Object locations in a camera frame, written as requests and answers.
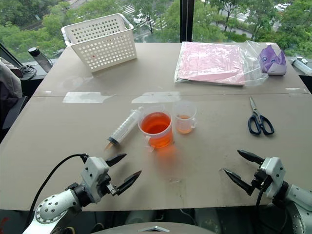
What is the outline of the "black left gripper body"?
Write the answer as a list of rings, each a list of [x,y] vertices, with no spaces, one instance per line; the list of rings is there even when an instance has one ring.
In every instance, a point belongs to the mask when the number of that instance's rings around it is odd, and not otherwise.
[[[103,197],[106,194],[115,196],[119,195],[120,192],[117,186],[111,184],[111,177],[109,175],[105,175],[97,180],[97,194],[100,197]]]

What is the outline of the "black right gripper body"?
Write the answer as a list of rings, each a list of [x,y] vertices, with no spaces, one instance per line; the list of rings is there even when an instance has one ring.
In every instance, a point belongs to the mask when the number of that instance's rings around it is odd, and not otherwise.
[[[248,191],[248,195],[251,195],[255,189],[266,192],[268,187],[271,185],[273,179],[270,175],[266,174],[265,166],[266,163],[263,161],[263,163],[255,172],[254,179],[251,181],[251,188]]]

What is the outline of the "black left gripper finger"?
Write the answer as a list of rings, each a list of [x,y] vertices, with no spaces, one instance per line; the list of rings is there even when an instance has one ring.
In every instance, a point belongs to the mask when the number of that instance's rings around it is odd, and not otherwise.
[[[130,188],[134,182],[138,179],[140,176],[142,170],[133,173],[129,177],[127,177],[124,182],[117,187],[117,195],[121,195],[123,192],[125,192],[128,188]]]
[[[106,164],[109,167],[112,167],[113,165],[117,164],[118,162],[120,162],[124,157],[126,157],[127,154],[126,153],[122,153],[122,154],[117,154],[116,156],[110,157],[108,159],[105,160]]]

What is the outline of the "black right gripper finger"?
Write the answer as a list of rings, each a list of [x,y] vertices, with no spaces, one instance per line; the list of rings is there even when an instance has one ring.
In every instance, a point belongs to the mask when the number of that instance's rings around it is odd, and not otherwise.
[[[257,163],[259,166],[261,166],[264,162],[264,159],[257,156],[254,153],[245,151],[245,150],[237,150],[238,154],[241,155],[244,159],[250,161],[250,162],[255,162]]]
[[[246,182],[244,182],[239,175],[236,173],[224,168],[223,169],[226,175],[240,188],[242,188],[247,193],[252,193],[254,191],[253,187]]]

